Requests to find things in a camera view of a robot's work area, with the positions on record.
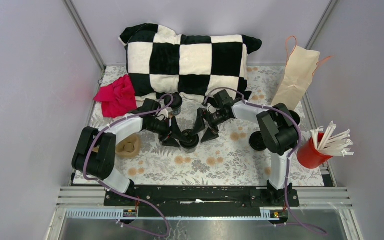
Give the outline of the black coffee cup lid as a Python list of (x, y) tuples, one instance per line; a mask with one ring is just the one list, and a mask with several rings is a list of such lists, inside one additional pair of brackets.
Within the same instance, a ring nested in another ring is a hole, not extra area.
[(170, 108), (172, 108), (172, 109), (181, 108), (182, 104), (183, 104), (183, 99), (182, 99), (181, 95), (178, 92), (176, 92), (176, 93), (172, 93), (171, 96), (172, 97), (167, 95), (163, 98), (164, 104), (168, 105), (170, 103), (170, 101), (172, 101), (171, 105), (169, 106)]

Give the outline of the stack of black cups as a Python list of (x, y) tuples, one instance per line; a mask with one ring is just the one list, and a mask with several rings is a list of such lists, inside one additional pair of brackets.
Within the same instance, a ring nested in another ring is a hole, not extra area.
[(298, 113), (296, 113), (295, 111), (293, 111), (293, 110), (290, 110), (289, 113), (290, 113), (291, 117), (293, 118), (293, 120), (295, 121), (295, 123), (297, 125), (299, 125), (300, 122), (301, 122), (300, 115)]

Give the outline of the black printed coffee cup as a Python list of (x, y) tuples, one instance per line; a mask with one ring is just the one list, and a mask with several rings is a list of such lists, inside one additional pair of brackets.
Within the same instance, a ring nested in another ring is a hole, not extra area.
[(181, 107), (178, 107), (178, 108), (172, 108), (170, 114), (171, 114), (172, 116), (178, 116), (178, 115), (181, 113), (181, 111), (182, 111), (182, 108), (181, 108)]

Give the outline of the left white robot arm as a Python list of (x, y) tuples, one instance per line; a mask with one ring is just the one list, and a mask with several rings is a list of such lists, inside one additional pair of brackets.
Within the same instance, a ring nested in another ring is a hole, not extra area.
[(99, 130), (85, 127), (80, 135), (74, 155), (72, 168), (91, 176), (107, 189), (116, 191), (116, 199), (124, 206), (132, 204), (135, 192), (134, 183), (115, 167), (116, 146), (121, 141), (143, 130), (158, 134), (164, 146), (180, 147), (187, 138), (180, 130), (175, 117), (160, 120), (157, 113), (163, 107), (156, 100), (145, 99), (143, 105), (121, 119)]

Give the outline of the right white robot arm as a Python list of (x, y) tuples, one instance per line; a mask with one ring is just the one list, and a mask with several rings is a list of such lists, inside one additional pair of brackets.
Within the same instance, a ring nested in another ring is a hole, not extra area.
[(241, 93), (233, 99), (228, 87), (217, 87), (213, 96), (218, 110), (211, 113), (204, 108), (197, 110), (197, 117), (191, 135), (205, 131), (201, 142), (214, 140), (219, 136), (218, 126), (230, 119), (246, 120), (255, 123), (260, 129), (260, 138), (249, 143), (262, 144), (271, 154), (271, 175), (267, 183), (267, 201), (273, 206), (281, 205), (286, 199), (291, 185), (290, 161), (302, 140), (301, 130), (285, 104), (274, 106), (258, 105), (245, 100)]

